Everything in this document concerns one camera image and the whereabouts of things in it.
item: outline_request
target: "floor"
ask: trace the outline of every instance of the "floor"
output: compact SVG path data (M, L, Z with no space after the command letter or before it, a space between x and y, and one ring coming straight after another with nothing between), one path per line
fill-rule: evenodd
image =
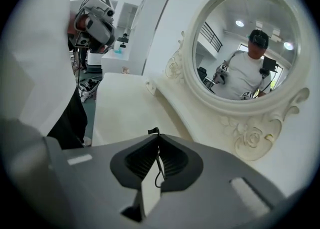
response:
M83 71L80 71L80 80L95 77L95 76L102 76L102 73L84 73ZM85 128L85 136L92 139L92 135L94 131L95 112L96 112L96 100L94 100L91 97L87 99L84 103L82 103L82 105L88 120L88 124Z

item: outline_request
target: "white sleeve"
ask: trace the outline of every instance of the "white sleeve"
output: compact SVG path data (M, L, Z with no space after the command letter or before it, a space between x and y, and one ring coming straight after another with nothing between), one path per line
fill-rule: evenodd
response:
M270 82L271 82L271 73L262 80L262 82L259 86L259 90L261 92L263 91L266 94L269 93L270 92L270 85L271 85L271 84L269 84Z

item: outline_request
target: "mirror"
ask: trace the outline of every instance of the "mirror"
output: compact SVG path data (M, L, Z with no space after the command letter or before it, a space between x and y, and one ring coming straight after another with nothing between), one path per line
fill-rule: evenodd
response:
M271 0L225 0L209 14L193 64L208 91L250 100L280 88L295 61L289 14Z

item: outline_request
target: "staircase railing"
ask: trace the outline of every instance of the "staircase railing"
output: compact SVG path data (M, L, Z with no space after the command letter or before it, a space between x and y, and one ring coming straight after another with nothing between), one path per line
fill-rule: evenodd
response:
M219 52L222 47L222 43L207 22L204 22L200 33L214 47L214 49Z

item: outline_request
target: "person in mirror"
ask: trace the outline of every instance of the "person in mirror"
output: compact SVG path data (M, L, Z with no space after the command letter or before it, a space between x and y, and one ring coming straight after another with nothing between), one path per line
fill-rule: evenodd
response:
M260 90L258 97L269 93L268 84L271 76L269 74L263 79L260 73L263 66L261 57L265 54L268 45L268 35L262 30L253 30L248 40L248 52L237 50L222 63L228 66L229 70L225 84L215 84L211 91L221 98L230 100L241 100L244 93L251 92L254 95L257 90Z

